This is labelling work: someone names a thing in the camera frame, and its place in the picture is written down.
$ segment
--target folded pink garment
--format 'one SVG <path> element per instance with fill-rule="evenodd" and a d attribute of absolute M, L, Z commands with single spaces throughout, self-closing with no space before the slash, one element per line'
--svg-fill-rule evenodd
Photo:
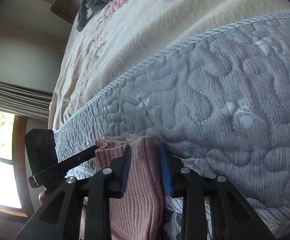
<path fill-rule="evenodd" d="M 159 156 L 148 136 L 133 142 L 95 140 L 96 171 L 121 157 L 126 144 L 132 148 L 131 168 L 127 189 L 122 199 L 110 199 L 112 239 L 155 240 L 163 214 L 163 190 Z"/>

